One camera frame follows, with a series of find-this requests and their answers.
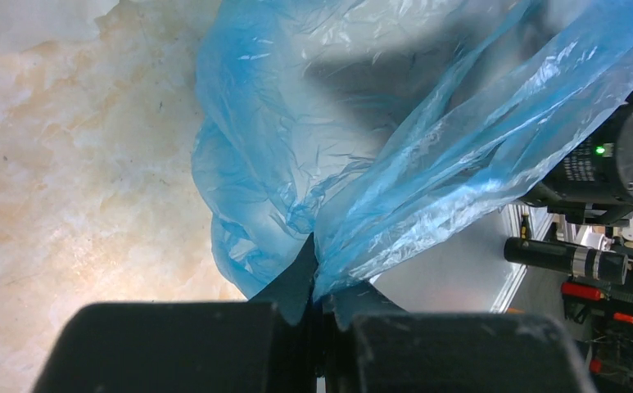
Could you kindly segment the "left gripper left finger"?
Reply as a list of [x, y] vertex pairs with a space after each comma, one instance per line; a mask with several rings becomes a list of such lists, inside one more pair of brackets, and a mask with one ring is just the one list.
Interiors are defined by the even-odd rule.
[[243, 302], [102, 302], [64, 326], [36, 392], [313, 392], [316, 257]]

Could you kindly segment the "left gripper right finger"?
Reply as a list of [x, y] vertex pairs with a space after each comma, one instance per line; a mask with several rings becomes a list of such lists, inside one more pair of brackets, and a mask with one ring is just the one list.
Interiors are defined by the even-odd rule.
[[593, 392], [568, 332], [534, 314], [412, 313], [362, 282], [321, 300], [330, 392]]

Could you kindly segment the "blue plastic trash bag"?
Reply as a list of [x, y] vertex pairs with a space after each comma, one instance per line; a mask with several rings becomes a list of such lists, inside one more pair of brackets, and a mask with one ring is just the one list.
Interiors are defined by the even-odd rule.
[[633, 1], [225, 1], [192, 176], [245, 296], [314, 236], [316, 296], [517, 200], [633, 90]]

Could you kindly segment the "clear yellow-trimmed trash bag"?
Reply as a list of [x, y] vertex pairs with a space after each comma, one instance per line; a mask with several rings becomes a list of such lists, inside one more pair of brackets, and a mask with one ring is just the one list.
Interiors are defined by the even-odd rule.
[[85, 41], [98, 36], [96, 19], [117, 1], [0, 1], [0, 55], [49, 41]]

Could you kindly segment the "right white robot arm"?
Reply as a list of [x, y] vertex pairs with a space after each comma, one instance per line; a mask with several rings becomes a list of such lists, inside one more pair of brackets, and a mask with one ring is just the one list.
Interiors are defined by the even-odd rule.
[[633, 91], [520, 200], [570, 224], [625, 226], [633, 215]]

